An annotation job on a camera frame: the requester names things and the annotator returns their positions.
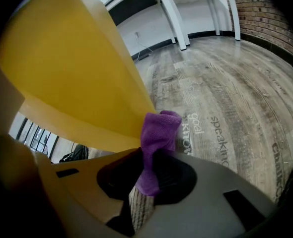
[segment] purple cloth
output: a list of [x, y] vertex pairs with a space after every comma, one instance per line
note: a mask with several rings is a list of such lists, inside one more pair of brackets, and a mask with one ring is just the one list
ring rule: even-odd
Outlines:
[[181, 122], [182, 118], [173, 111], [147, 113], [141, 133], [144, 169], [136, 183], [142, 194], [155, 196], [160, 192], [157, 178], [152, 171], [152, 156], [158, 149], [175, 151], [175, 136]]

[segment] gray wood-look flooring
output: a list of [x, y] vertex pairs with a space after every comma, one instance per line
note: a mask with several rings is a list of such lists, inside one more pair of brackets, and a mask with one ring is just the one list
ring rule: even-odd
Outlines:
[[[136, 62], [159, 112], [182, 118], [177, 151], [229, 167], [276, 201], [293, 168], [293, 68], [229, 37], [170, 45]], [[131, 192], [135, 230], [152, 198]]]

